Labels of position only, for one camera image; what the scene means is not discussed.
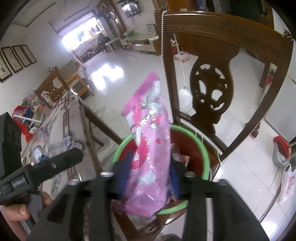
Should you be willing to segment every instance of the human hand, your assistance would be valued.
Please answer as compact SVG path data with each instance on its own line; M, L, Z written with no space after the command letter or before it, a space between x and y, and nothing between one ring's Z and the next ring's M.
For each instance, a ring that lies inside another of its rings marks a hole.
M52 204L51 197L46 192L41 193L43 196L44 207ZM19 221L27 220L30 217L30 211L28 207L24 204L12 204L10 206L3 206L1 212L12 231L20 240L25 241L28 235Z

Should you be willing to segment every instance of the fingernail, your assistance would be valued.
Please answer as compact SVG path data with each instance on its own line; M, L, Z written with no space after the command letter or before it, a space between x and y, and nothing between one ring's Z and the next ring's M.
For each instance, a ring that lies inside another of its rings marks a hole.
M25 215L26 214L26 207L25 205L21 205L19 208L20 214Z

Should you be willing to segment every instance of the television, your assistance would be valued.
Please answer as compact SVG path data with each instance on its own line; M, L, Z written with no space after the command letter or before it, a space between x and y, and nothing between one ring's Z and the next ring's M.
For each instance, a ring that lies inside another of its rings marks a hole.
M123 12L126 14L127 17L133 16L141 12L138 2L135 2L135 1L129 1L121 5L121 9L123 10Z

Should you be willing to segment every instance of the bright window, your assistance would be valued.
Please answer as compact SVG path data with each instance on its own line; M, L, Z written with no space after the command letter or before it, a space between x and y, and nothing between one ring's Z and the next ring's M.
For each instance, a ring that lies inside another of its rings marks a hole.
M68 50L75 50L79 47L80 44L92 39L92 36L89 34L91 28L93 28L96 32L95 35L99 34L101 31L97 31L96 25L101 28L101 23L99 20L96 20L95 17L88 20L86 23L79 25L79 27L71 30L67 34L65 34L62 38L63 45Z

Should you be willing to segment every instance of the trash bin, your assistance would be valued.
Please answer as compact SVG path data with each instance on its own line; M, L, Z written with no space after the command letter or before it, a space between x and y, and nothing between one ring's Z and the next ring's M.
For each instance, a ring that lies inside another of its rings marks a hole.
M199 138L197 138L191 131L177 125L171 125L170 129L171 143L178 143L180 146L180 153L182 155L190 156L187 169L195 172L202 179L208 180L210 174L210 160L207 149ZM114 153L112 163L118 160L123 160L128 150L135 151L137 148L133 139L133 135L129 135L119 145ZM184 201L177 206L165 208L158 214L168 214L179 211L188 205L188 201Z

